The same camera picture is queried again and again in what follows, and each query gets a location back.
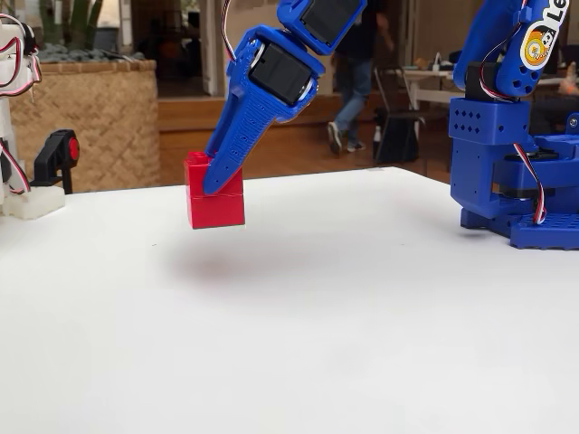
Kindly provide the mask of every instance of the black mount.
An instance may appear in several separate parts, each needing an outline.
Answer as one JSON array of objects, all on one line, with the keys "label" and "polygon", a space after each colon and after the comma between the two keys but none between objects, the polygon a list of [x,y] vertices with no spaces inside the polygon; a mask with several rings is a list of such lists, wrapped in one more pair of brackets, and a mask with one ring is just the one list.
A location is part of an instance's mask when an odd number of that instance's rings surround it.
[{"label": "black mount", "polygon": [[[490,97],[480,86],[480,61],[472,61],[467,67],[465,77],[465,98],[474,101],[496,102],[497,99]],[[494,61],[485,62],[482,67],[482,78],[490,90],[498,93],[497,73],[499,64]]]},{"label": "black mount", "polygon": [[30,182],[30,186],[49,187],[62,182],[64,193],[72,194],[71,170],[78,164],[80,153],[74,131],[54,131],[34,160],[34,180]]}]

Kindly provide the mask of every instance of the blue robotic arm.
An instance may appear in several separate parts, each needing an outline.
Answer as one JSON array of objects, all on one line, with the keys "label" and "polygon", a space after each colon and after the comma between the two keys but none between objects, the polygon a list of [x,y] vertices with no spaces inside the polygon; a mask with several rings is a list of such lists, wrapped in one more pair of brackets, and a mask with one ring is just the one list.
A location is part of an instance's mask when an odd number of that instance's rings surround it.
[{"label": "blue robotic arm", "polygon": [[259,25],[238,44],[227,67],[227,100],[205,153],[210,158],[203,192],[216,194],[239,171],[273,122],[294,119],[314,98],[323,65],[366,0],[281,0],[285,29]]},{"label": "blue robotic arm", "polygon": [[531,137],[530,105],[521,100],[539,82],[568,7],[568,0],[486,0],[453,74],[465,90],[449,117],[461,225],[502,234],[518,248],[579,249],[579,115],[564,135]]}]

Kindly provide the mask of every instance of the red button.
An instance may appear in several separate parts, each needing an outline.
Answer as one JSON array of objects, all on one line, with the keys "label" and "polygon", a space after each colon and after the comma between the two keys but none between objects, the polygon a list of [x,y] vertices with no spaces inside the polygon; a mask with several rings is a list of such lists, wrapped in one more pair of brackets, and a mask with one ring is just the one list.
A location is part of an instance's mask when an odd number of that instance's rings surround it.
[{"label": "red button", "polygon": [[73,160],[79,159],[79,141],[76,138],[69,140],[69,154]]}]

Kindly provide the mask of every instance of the sticker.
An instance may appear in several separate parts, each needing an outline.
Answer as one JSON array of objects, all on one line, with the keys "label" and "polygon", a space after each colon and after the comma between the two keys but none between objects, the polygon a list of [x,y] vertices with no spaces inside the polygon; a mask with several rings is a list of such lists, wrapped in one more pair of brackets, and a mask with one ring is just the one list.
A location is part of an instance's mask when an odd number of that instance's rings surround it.
[{"label": "sticker", "polygon": [[530,70],[540,70],[548,62],[568,8],[568,0],[549,0],[543,20],[529,25],[521,45],[521,60]]}]

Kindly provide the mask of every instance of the woven planter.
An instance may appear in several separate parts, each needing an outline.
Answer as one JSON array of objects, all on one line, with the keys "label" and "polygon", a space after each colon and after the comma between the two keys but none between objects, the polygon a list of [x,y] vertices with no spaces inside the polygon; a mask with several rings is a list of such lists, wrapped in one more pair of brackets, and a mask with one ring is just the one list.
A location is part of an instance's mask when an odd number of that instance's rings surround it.
[{"label": "woven planter", "polygon": [[81,159],[74,192],[159,184],[157,82],[153,61],[43,63],[43,82],[10,102],[18,156],[31,172],[47,136],[73,129]]}]

